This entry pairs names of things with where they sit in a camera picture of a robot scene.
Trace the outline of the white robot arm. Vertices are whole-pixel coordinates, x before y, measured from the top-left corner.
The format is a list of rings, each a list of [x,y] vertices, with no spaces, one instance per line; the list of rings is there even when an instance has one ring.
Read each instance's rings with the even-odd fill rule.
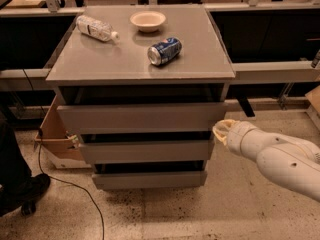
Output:
[[[212,131],[231,153],[255,162],[269,181],[320,201],[320,148],[314,143],[248,121],[221,120]]]

